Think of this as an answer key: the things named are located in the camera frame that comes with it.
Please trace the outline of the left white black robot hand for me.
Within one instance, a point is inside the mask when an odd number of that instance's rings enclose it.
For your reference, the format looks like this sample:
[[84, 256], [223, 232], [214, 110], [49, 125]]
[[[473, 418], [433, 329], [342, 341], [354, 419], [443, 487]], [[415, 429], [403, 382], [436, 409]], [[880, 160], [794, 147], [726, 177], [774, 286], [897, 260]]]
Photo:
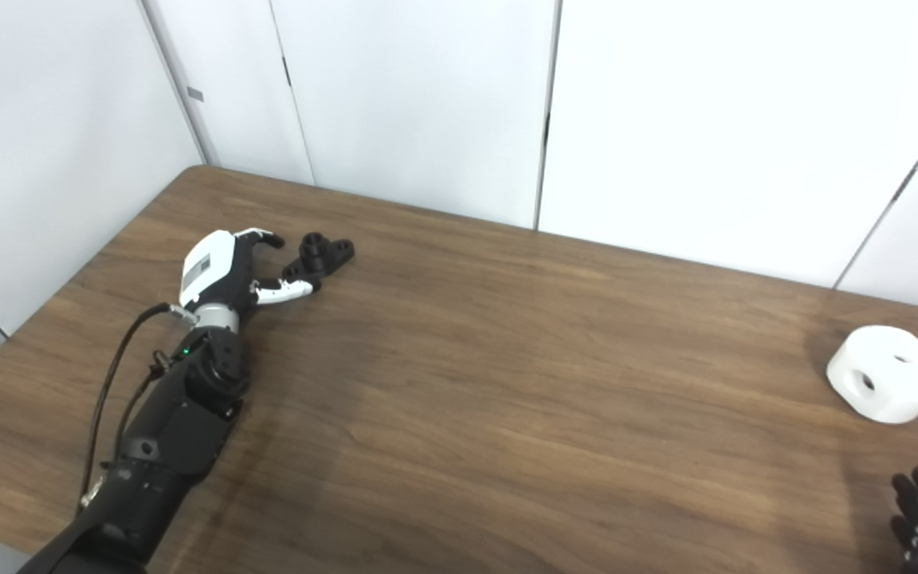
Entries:
[[190, 312], [223, 305], [244, 315], [256, 306], [284, 304], [320, 289], [318, 283], [255, 277], [253, 250], [258, 244], [280, 250], [285, 240], [257, 226], [236, 233], [218, 230], [200, 240], [183, 261], [179, 305]]

